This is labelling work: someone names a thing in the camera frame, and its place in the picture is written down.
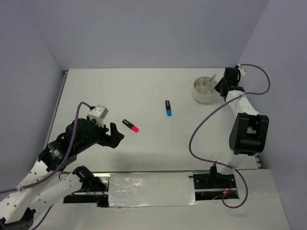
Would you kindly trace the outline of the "pink black highlighter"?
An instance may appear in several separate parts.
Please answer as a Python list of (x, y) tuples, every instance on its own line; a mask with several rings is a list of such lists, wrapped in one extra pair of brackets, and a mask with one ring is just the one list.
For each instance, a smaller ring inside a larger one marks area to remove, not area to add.
[(137, 133), (139, 131), (139, 128), (136, 127), (133, 123), (129, 122), (126, 119), (122, 120), (122, 123), (127, 126), (129, 129), (131, 129), (133, 132)]

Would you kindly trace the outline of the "blue clear pen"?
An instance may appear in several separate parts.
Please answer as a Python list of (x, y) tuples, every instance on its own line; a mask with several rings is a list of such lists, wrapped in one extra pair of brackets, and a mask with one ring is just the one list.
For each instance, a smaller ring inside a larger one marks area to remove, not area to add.
[(214, 74), (214, 75), (210, 78), (210, 80), (207, 82), (207, 86), (208, 86), (208, 87), (210, 87), (210, 86), (212, 85), (212, 83), (213, 83), (213, 81), (215, 80), (216, 76), (217, 76), (217, 74)]

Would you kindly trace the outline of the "blue black highlighter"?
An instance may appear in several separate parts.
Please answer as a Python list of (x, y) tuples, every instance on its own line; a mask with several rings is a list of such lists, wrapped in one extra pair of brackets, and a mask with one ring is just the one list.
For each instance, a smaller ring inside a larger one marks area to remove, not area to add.
[(169, 100), (165, 100), (165, 108), (166, 108), (166, 114), (167, 116), (172, 116), (172, 110)]

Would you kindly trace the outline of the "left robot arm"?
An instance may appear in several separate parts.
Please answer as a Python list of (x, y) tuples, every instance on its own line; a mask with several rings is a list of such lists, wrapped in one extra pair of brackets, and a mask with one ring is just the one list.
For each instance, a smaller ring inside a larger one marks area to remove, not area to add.
[(116, 148), (124, 135), (114, 123), (99, 126), (94, 119), (79, 118), (72, 121), (56, 140), (47, 144), (39, 154), (29, 174), (16, 191), (0, 203), (0, 228), (2, 230), (28, 230), (34, 219), (65, 196), (106, 186), (85, 166), (78, 166), (66, 178), (45, 190), (53, 176), (76, 161), (77, 155), (94, 144)]

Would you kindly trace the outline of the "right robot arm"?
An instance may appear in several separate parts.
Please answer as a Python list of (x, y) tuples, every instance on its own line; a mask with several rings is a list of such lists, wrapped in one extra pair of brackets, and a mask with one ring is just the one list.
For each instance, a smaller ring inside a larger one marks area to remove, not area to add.
[(265, 147), (269, 118), (253, 108), (248, 93), (238, 85), (240, 79), (239, 66), (226, 67), (220, 81), (213, 81), (207, 91), (213, 99), (222, 97), (235, 115), (228, 142), (230, 153), (210, 169), (212, 173), (208, 178), (213, 187), (220, 187), (244, 160), (263, 152)]

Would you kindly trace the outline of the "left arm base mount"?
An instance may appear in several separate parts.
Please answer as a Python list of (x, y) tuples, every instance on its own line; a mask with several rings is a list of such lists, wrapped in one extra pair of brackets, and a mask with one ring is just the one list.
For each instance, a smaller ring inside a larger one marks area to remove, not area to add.
[(94, 173), (94, 181), (83, 185), (76, 192), (63, 198), (64, 204), (94, 204), (96, 207), (109, 207), (109, 173)]

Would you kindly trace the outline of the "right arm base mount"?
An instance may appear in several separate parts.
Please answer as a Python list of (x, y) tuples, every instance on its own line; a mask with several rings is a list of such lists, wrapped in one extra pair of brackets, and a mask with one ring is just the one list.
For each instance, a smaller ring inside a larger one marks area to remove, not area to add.
[(196, 201), (239, 199), (233, 174), (223, 175), (212, 166), (206, 173), (193, 173), (189, 178), (194, 182)]

